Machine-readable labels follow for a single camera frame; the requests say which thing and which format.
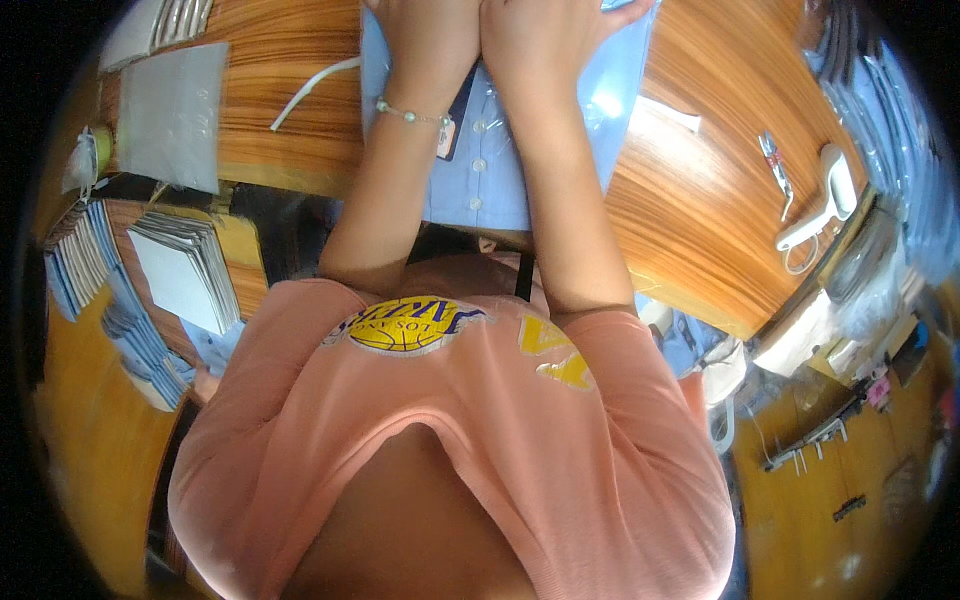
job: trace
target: white tool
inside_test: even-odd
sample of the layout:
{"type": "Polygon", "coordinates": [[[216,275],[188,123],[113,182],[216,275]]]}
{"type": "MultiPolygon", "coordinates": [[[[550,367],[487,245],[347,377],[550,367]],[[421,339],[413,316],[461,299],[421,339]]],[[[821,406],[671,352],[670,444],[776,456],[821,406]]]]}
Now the white tool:
{"type": "Polygon", "coordinates": [[[824,167],[824,189],[826,201],[824,207],[814,214],[787,228],[777,237],[777,250],[787,251],[799,246],[811,237],[816,237],[830,219],[836,217],[846,221],[856,210],[856,189],[847,157],[836,144],[827,144],[820,152],[820,163],[824,167]]]}

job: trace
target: plastic bag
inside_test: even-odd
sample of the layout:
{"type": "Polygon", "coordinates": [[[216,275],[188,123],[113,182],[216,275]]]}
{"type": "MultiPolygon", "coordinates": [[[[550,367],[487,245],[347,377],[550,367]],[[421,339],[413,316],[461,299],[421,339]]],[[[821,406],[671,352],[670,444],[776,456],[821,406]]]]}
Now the plastic bag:
{"type": "Polygon", "coordinates": [[[895,320],[906,275],[903,235],[896,221],[875,210],[837,265],[827,286],[839,332],[868,341],[895,320]]]}
{"type": "Polygon", "coordinates": [[[219,192],[217,126],[227,43],[195,46],[123,70],[117,160],[128,171],[219,192]]]}

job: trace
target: stack of folded shirts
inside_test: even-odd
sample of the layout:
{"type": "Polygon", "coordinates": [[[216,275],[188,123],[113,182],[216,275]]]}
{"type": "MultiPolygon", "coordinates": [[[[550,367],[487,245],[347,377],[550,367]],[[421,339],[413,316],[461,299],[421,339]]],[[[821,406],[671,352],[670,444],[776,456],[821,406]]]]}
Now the stack of folded shirts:
{"type": "Polygon", "coordinates": [[[124,282],[119,271],[114,273],[114,302],[104,311],[101,325],[122,356],[127,375],[139,383],[137,387],[155,393],[145,393],[155,408],[173,411],[180,397],[193,380],[194,370],[179,356],[164,346],[150,318],[136,299],[132,288],[124,282]],[[159,396],[162,403],[154,396],[159,396]]]}
{"type": "Polygon", "coordinates": [[[943,132],[881,31],[847,0],[833,3],[810,69],[850,133],[877,206],[903,225],[907,264],[939,284],[960,264],[960,202],[943,132]]]}
{"type": "Polygon", "coordinates": [[[102,203],[77,203],[44,245],[47,286],[71,322],[90,304],[120,262],[102,203]]]}
{"type": "Polygon", "coordinates": [[[240,307],[210,223],[148,212],[127,229],[154,304],[218,335],[240,307]]]}

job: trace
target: hand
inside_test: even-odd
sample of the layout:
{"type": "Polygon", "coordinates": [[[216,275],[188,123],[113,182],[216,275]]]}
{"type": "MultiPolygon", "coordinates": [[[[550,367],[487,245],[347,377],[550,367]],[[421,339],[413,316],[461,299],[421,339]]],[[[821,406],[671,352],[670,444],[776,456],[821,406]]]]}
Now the hand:
{"type": "Polygon", "coordinates": [[[483,0],[483,61],[508,111],[572,99],[600,44],[639,20],[653,0],[601,12],[600,0],[483,0]]]}
{"type": "Polygon", "coordinates": [[[480,54],[480,0],[366,0],[393,58],[384,98],[444,114],[480,54]]]}

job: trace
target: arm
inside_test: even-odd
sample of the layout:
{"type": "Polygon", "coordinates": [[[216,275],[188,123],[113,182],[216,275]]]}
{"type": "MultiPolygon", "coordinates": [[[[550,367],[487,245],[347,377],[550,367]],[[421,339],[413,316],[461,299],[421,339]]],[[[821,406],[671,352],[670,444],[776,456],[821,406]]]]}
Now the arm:
{"type": "MultiPolygon", "coordinates": [[[[446,114],[479,54],[477,0],[369,0],[394,60],[391,107],[446,114]]],[[[320,272],[380,296],[400,283],[420,227],[439,125],[379,114],[320,272]]]]}
{"type": "Polygon", "coordinates": [[[606,14],[590,0],[482,5],[484,62],[519,149],[543,289],[560,325],[598,310],[636,314],[577,103],[577,79],[600,43],[650,5],[635,0],[606,14]]]}

